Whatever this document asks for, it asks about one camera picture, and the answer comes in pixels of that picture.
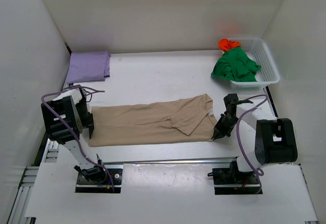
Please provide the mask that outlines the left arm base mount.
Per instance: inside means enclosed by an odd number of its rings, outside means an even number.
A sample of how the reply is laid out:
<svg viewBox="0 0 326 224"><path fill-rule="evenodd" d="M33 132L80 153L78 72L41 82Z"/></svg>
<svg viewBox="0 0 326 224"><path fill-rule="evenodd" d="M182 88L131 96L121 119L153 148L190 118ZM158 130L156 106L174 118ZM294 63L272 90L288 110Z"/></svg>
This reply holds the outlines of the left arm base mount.
<svg viewBox="0 0 326 224"><path fill-rule="evenodd" d="M108 173L101 167L93 166L82 170L79 166L74 169L78 172L76 193L121 193L123 179L122 164L105 164Z"/></svg>

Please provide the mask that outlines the orange t shirt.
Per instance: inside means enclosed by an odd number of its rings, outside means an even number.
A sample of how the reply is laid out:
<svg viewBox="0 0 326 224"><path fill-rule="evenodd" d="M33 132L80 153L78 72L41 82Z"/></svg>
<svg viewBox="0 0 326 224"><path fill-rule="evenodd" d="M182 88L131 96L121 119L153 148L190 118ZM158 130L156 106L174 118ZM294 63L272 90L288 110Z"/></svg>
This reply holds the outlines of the orange t shirt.
<svg viewBox="0 0 326 224"><path fill-rule="evenodd" d="M226 53L231 49L241 47L241 44L239 42L223 38L218 42L218 47L223 53Z"/></svg>

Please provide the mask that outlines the purple t shirt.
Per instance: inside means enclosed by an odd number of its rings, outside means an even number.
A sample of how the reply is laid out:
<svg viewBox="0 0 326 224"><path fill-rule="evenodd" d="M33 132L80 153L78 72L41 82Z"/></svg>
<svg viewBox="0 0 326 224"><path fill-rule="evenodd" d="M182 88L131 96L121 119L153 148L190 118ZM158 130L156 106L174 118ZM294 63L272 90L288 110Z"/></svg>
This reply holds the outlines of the purple t shirt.
<svg viewBox="0 0 326 224"><path fill-rule="evenodd" d="M110 77L110 58L108 51L73 52L70 57L67 84L102 81Z"/></svg>

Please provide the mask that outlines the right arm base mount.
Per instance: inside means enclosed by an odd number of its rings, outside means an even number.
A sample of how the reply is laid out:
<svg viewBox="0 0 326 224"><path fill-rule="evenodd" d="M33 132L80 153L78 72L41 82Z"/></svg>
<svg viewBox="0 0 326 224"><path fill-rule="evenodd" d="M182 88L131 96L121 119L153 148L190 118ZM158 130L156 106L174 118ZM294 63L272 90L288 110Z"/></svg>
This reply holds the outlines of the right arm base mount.
<svg viewBox="0 0 326 224"><path fill-rule="evenodd" d="M257 174L240 172L235 159L227 164L217 164L207 177L213 180L215 195L263 194Z"/></svg>

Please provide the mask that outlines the aluminium frame rail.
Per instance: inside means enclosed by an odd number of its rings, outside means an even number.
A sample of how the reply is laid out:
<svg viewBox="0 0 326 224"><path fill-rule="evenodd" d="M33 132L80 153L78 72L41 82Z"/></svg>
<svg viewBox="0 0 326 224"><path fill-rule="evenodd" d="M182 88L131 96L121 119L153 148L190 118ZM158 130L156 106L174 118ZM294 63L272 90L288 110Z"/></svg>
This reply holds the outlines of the aluminium frame rail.
<svg viewBox="0 0 326 224"><path fill-rule="evenodd" d="M224 111L223 97L230 93L228 85L218 83L210 76L218 50L178 51L154 53L114 54L110 60L111 76L104 82L90 83L102 94L93 97L94 106L112 106L156 101L171 101L208 94L214 100L214 113ZM239 154L236 137L217 142L178 143L139 146L112 146L97 148L106 162L133 165L206 164L213 168L217 163L228 163ZM73 156L59 147L55 162L75 164ZM27 170L31 183L19 189L10 223L36 223L26 216L39 167Z"/></svg>

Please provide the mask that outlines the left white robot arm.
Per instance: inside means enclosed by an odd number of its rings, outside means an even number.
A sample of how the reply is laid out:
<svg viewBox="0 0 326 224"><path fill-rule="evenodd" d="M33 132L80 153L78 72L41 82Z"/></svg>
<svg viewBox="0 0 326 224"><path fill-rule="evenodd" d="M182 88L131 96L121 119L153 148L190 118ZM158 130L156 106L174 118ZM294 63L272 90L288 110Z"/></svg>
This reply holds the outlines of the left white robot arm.
<svg viewBox="0 0 326 224"><path fill-rule="evenodd" d="M108 173L103 161L86 153L82 145L83 130L88 130L89 137L94 131L87 96L99 92L92 89L89 93L87 89L77 85L45 94L41 97L41 110L48 138L71 153L77 161L74 169L86 180L104 184Z"/></svg>

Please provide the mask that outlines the green t shirt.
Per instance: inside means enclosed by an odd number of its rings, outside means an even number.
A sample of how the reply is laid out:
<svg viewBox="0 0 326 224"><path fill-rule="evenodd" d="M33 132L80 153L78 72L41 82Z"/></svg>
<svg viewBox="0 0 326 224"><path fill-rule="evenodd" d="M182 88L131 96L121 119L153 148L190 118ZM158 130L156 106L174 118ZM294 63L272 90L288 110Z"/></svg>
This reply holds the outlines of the green t shirt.
<svg viewBox="0 0 326 224"><path fill-rule="evenodd" d="M260 69L261 66L250 59L241 47L235 47L218 59L211 76L235 82L256 82Z"/></svg>

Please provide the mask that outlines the beige t shirt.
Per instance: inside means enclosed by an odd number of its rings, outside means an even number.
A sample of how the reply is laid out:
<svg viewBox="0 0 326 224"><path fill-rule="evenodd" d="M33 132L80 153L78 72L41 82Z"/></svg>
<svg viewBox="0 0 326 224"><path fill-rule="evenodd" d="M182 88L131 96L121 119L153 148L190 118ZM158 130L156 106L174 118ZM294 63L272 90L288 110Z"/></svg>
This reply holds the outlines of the beige t shirt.
<svg viewBox="0 0 326 224"><path fill-rule="evenodd" d="M151 104L93 107L91 147L208 142L217 120L207 94Z"/></svg>

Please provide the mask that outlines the white plastic basket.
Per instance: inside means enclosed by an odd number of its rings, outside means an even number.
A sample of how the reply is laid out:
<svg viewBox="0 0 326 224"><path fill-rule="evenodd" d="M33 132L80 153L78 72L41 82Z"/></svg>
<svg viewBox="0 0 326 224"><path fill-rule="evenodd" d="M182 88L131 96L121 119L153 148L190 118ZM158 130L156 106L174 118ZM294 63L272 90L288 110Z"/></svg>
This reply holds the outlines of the white plastic basket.
<svg viewBox="0 0 326 224"><path fill-rule="evenodd" d="M228 40L239 42L247 56L261 66L256 73L256 82L230 81L233 89L262 89L280 81L280 75L271 56L268 46L258 37L228 37Z"/></svg>

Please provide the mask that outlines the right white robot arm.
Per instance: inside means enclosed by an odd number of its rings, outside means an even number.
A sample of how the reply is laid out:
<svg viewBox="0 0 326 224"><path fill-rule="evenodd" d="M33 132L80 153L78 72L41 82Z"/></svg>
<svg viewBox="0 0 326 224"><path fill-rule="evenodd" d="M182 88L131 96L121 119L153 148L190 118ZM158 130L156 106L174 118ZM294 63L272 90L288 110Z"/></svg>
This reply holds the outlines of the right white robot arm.
<svg viewBox="0 0 326 224"><path fill-rule="evenodd" d="M237 94L224 97L226 111L213 129L212 140L230 137L236 133L241 155L236 157L231 167L240 173L253 173L263 176L262 168L270 164L297 161L298 152L293 123L288 118L277 118L261 111L259 107L267 101L254 104L253 98L239 100ZM255 140L245 141L240 136L240 124L245 122L255 130Z"/></svg>

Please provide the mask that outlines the white front board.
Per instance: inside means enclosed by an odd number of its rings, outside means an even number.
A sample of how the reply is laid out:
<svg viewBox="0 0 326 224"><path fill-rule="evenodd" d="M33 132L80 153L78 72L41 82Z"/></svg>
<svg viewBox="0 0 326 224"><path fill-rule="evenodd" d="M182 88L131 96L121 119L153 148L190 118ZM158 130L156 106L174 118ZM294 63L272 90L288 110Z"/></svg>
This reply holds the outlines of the white front board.
<svg viewBox="0 0 326 224"><path fill-rule="evenodd" d="M305 223L317 216L297 165L265 170L263 193L216 195L206 164L133 165L118 194L76 193L71 164L40 166L26 209L36 223Z"/></svg>

